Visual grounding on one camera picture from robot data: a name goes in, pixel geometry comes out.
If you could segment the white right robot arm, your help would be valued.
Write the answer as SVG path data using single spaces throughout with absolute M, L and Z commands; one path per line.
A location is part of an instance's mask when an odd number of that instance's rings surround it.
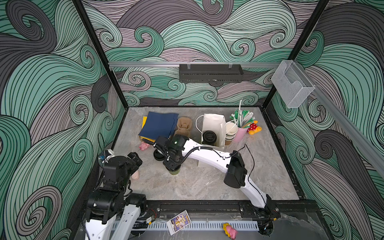
M 175 135 L 172 139 L 158 137 L 152 145 L 161 155 L 156 159 L 162 160 L 168 171 L 175 172 L 188 158 L 205 163 L 225 173 L 224 183 L 241 190 L 254 207 L 263 209 L 269 215 L 272 213 L 268 205 L 269 196 L 253 182 L 239 151 L 218 151 L 183 135 Z

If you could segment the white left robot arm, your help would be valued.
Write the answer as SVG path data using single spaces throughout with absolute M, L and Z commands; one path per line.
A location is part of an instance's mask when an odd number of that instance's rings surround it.
M 130 189 L 131 176 L 143 164 L 137 153 L 104 157 L 101 187 L 89 196 L 83 224 L 86 240 L 128 240 L 139 217 L 147 210 L 144 194 Z

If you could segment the white paper takeout bag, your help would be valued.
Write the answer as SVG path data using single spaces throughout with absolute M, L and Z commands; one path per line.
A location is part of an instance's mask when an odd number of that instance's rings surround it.
M 213 147 L 218 151 L 223 151 L 225 149 L 226 120 L 223 115 L 203 114 L 196 119 L 195 124 L 201 135 L 201 144 L 203 141 L 203 132 L 213 131 L 217 135 L 217 142 L 215 146 L 202 144 L 203 146 Z

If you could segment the green paper coffee cup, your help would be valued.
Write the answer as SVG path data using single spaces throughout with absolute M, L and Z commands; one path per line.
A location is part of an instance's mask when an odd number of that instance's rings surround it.
M 170 172 L 170 174 L 173 175 L 173 176 L 175 176 L 175 175 L 177 175 L 179 172 L 180 172 L 180 171 L 178 170 L 178 171 Z

